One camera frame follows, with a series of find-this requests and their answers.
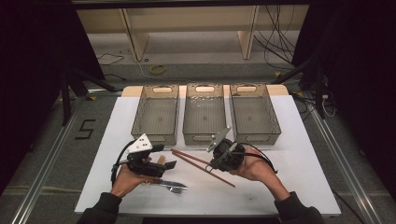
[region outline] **human hand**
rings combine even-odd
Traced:
[[[131,172],[126,164],[123,164],[110,193],[123,198],[140,184],[153,179],[155,179],[153,176],[137,175]]]
[[[247,148],[246,153],[261,156],[262,154],[255,149]],[[248,180],[262,182],[274,195],[277,201],[289,198],[290,194],[283,186],[280,179],[276,176],[273,169],[264,160],[245,156],[244,161],[237,170],[230,171],[232,175],[239,175]]]

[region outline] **white table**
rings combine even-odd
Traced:
[[[341,211],[335,201],[318,158],[291,96],[271,96],[282,134],[274,146],[264,147],[264,153],[279,171],[278,177],[289,191],[296,191],[306,206],[315,206],[327,216]],[[120,97],[113,109],[105,135],[99,146],[84,189],[76,207],[77,213],[94,206],[102,192],[111,190],[110,170],[123,147],[131,140],[138,97]],[[227,124],[231,125],[228,99]],[[185,92],[180,92],[177,145],[179,150],[210,161],[205,147],[186,147],[182,135]],[[175,157],[165,149],[152,153],[154,161],[164,155],[167,161],[177,161],[175,169],[166,171],[165,180],[173,180],[189,188],[175,194],[158,186],[139,186],[128,194],[120,205],[120,213],[144,217],[273,217],[277,215],[274,198],[261,183],[248,181],[221,171],[216,175],[236,185],[233,188],[211,175]]]

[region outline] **storage container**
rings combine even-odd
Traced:
[[[208,146],[212,135],[226,128],[221,84],[188,84],[183,121],[184,142]]]
[[[266,85],[235,84],[230,94],[235,141],[273,145],[281,130]]]
[[[145,133],[151,144],[177,143],[178,85],[144,86],[134,118],[132,136]]]

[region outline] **chopsticks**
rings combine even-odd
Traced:
[[[185,158],[185,157],[188,157],[188,158],[193,159],[193,160],[195,160],[195,161],[199,161],[199,162],[201,162],[201,163],[203,163],[203,164],[206,164],[206,165],[210,164],[209,162],[203,161],[203,160],[201,160],[201,159],[199,159],[199,158],[193,157],[192,155],[189,155],[189,154],[187,154],[187,153],[181,152],[181,151],[176,150],[176,149],[173,149],[173,148],[171,148],[171,151],[172,151],[172,154],[173,154],[173,155],[175,155],[175,156],[181,158],[183,161],[188,162],[189,164],[191,164],[191,165],[195,166],[196,168],[198,168],[198,169],[204,171],[205,173],[207,173],[207,174],[209,174],[209,175],[213,175],[215,178],[217,178],[217,179],[221,180],[222,182],[224,182],[224,183],[226,183],[226,184],[228,184],[228,185],[230,185],[230,186],[232,186],[232,187],[235,188],[235,185],[234,185],[234,184],[232,184],[232,183],[228,182],[227,180],[225,180],[225,179],[219,177],[218,175],[215,175],[215,174],[213,174],[213,173],[211,173],[211,172],[208,172],[206,169],[202,168],[201,166],[199,166],[199,165],[196,164],[195,162],[190,161],[189,159],[187,159],[187,158]]]

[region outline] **wrist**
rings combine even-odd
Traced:
[[[120,190],[120,189],[112,189],[112,190],[110,191],[110,193],[111,193],[112,195],[114,195],[114,196],[119,197],[119,198],[123,198],[123,197],[125,197],[125,195],[126,195],[128,192],[125,192],[124,190]]]
[[[290,193],[276,175],[261,182],[271,191],[271,194],[277,202],[281,202],[289,198]]]

